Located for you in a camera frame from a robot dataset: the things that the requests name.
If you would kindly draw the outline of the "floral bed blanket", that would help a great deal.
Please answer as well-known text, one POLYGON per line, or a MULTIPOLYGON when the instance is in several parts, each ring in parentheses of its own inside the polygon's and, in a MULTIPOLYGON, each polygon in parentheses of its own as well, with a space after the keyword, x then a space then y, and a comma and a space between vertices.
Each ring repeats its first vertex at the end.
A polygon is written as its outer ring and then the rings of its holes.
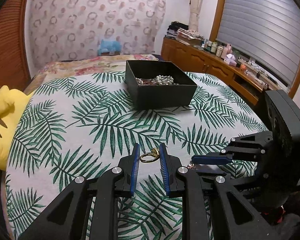
POLYGON ((120 72, 124 71, 127 60, 154 60, 162 59, 157 54, 135 54, 98 56, 93 59, 79 61, 58 61, 46 64, 32 79, 24 93, 29 95, 40 85, 55 79, 62 79, 71 76, 81 76, 95 73, 120 72))

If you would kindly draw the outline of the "blue plush toy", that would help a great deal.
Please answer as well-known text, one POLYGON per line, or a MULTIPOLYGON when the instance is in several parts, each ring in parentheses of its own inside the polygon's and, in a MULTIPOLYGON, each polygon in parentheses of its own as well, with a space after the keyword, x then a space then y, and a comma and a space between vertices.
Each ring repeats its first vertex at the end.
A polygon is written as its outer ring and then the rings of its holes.
POLYGON ((101 44, 98 48, 98 56, 101 55, 120 55, 121 43, 115 40, 101 40, 101 44))

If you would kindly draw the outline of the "wooden sideboard cabinet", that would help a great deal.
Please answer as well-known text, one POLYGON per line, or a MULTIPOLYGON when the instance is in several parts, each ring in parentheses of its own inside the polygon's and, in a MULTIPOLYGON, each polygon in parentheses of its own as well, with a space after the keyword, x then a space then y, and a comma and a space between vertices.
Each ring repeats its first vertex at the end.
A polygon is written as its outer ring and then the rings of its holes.
POLYGON ((185 72, 207 73, 219 78, 251 106, 256 106, 262 98, 263 87, 252 76, 245 74, 239 67, 226 64, 207 51, 165 37, 161 56, 185 72))

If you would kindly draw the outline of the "grey window roller blind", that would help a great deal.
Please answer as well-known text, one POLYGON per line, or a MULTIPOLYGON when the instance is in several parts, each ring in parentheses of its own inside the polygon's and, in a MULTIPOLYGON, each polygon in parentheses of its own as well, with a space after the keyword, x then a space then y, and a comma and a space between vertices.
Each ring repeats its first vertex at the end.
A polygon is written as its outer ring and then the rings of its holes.
POLYGON ((300 62, 300 9, 293 0, 225 0, 216 39, 290 86, 300 62))

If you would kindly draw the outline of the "black jewelry box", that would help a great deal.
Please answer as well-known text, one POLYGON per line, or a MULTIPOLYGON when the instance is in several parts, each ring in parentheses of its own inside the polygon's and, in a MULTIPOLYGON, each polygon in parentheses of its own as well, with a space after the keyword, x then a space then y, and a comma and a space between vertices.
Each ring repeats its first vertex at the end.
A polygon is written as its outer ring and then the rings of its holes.
POLYGON ((125 83, 135 109, 188 106, 197 84, 168 61, 126 61, 125 83))

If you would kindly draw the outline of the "circle pattern curtain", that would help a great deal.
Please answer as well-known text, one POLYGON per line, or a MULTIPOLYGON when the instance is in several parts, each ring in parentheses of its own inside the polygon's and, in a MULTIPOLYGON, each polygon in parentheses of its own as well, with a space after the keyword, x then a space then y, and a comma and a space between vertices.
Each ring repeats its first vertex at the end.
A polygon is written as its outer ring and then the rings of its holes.
POLYGON ((166 0, 30 0, 30 52, 37 68, 98 56, 101 40, 121 54, 154 53, 166 0))

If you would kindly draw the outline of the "palm leaf print cloth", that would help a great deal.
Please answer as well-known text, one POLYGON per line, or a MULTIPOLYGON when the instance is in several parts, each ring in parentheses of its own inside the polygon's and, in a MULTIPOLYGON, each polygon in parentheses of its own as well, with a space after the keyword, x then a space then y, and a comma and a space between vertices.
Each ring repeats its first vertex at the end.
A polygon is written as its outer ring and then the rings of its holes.
POLYGON ((125 72, 66 77, 41 85, 15 131, 6 168, 8 222, 18 238, 76 177, 97 178, 129 155, 165 143, 188 165, 230 139, 266 126, 225 83, 188 73, 197 84, 188 106, 137 111, 125 72))

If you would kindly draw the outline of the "brown louvered wardrobe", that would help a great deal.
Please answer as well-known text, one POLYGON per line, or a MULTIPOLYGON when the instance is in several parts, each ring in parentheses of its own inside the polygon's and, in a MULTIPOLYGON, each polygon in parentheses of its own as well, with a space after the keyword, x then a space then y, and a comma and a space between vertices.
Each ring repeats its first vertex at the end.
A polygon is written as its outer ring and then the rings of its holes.
POLYGON ((24 90, 30 83, 25 50, 27 0, 0 0, 0 88, 24 90))

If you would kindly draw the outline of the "stack of folded clothes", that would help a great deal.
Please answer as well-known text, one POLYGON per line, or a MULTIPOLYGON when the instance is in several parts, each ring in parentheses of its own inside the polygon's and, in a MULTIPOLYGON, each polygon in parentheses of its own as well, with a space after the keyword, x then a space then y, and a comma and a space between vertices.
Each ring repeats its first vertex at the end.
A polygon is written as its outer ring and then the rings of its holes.
POLYGON ((166 38, 177 40, 187 46, 201 46, 205 41, 204 37, 195 30, 189 29, 188 25, 173 21, 170 23, 166 38))

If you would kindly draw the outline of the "yellow plush toy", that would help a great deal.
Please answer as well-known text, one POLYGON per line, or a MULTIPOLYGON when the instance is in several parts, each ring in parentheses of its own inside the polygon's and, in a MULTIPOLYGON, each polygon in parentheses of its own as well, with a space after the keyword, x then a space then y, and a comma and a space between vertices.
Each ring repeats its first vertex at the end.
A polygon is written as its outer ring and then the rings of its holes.
POLYGON ((0 88, 0 170, 6 170, 12 139, 23 112, 33 93, 24 94, 17 89, 0 88))

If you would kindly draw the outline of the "pink bottle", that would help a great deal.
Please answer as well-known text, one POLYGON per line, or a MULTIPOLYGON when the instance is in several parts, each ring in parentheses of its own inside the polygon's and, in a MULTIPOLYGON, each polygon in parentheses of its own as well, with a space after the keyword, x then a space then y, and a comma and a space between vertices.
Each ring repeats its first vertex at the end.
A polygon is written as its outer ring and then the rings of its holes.
POLYGON ((222 53, 221 53, 221 58, 222 58, 222 59, 225 59, 226 56, 227 56, 228 54, 231 54, 231 52, 232 52, 232 45, 228 43, 228 44, 223 48, 223 51, 222 51, 222 53))

